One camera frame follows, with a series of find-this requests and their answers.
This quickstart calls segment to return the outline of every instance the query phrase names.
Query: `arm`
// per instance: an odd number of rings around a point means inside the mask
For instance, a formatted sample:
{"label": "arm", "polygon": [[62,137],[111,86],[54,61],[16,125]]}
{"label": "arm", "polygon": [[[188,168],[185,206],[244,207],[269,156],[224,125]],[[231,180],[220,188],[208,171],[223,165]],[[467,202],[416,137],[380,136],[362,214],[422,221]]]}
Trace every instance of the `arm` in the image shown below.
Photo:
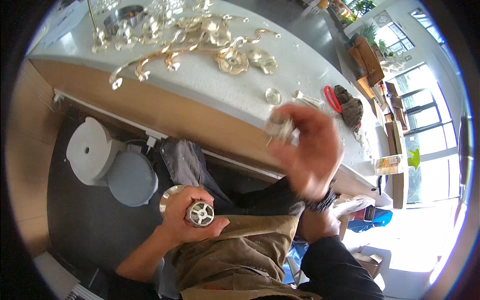
{"label": "arm", "polygon": [[194,200],[201,199],[213,206],[213,197],[202,188],[188,186],[171,197],[174,200],[165,210],[163,223],[118,266],[117,275],[149,283],[156,266],[168,251],[183,243],[217,237],[229,223],[226,218],[215,218],[205,228],[194,228],[185,221],[187,208]]}
{"label": "arm", "polygon": [[348,252],[338,236],[339,221],[331,210],[305,210],[298,234],[310,244],[301,269],[310,279],[299,289],[321,295],[326,300],[383,299],[383,293],[368,271]]}
{"label": "arm", "polygon": [[[290,117],[300,130],[299,145],[273,140],[268,148],[288,176],[295,191],[307,201],[318,202],[343,158],[343,147],[333,120],[318,109],[285,105],[275,111]],[[310,282],[300,289],[324,299],[383,299],[368,272],[345,248],[338,236],[339,221],[331,210],[305,210],[297,234],[310,244],[301,269]]]}

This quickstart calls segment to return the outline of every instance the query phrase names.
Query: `red scissors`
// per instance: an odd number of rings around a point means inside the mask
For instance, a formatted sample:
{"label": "red scissors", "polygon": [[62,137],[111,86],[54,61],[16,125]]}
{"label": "red scissors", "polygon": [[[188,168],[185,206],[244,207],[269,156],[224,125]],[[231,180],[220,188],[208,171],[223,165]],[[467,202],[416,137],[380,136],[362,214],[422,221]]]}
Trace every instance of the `red scissors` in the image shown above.
{"label": "red scissors", "polygon": [[332,90],[332,87],[327,85],[324,88],[324,93],[325,97],[328,100],[328,103],[330,103],[330,106],[338,113],[342,113],[342,107],[340,106],[340,103],[338,102],[338,99],[335,96],[335,93]]}

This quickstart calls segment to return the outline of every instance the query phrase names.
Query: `bucket lid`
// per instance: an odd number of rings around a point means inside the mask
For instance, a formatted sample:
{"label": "bucket lid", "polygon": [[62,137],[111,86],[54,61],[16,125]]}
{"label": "bucket lid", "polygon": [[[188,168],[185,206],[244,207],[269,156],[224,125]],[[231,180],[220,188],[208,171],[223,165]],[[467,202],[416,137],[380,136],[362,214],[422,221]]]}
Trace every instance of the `bucket lid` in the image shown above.
{"label": "bucket lid", "polygon": [[131,207],[148,204],[158,188],[158,177],[150,162],[132,151],[117,155],[107,173],[107,181],[113,196]]}

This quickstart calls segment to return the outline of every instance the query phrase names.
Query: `metal watch band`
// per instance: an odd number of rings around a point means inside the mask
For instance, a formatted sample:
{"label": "metal watch band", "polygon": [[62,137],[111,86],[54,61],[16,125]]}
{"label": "metal watch band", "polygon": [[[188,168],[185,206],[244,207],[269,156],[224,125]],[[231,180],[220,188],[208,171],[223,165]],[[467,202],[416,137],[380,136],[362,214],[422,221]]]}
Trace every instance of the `metal watch band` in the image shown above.
{"label": "metal watch band", "polygon": [[332,206],[333,202],[336,199],[335,192],[333,191],[331,185],[328,187],[327,195],[320,202],[308,202],[305,201],[305,208],[315,211],[317,213],[324,212]]}

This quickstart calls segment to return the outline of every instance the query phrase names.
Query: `wrist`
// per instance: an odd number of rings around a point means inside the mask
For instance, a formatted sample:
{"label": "wrist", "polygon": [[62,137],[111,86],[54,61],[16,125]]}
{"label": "wrist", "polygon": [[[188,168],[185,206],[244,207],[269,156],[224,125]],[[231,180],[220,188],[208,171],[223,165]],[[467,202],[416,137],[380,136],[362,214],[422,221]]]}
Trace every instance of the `wrist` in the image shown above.
{"label": "wrist", "polygon": [[161,244],[162,248],[167,249],[167,252],[181,244],[181,242],[176,239],[173,231],[163,224],[158,225],[155,228],[154,232],[150,236],[150,239],[154,240],[158,244]]}
{"label": "wrist", "polygon": [[310,180],[304,189],[304,198],[307,202],[317,203],[324,199],[330,189],[333,177],[317,178]]}

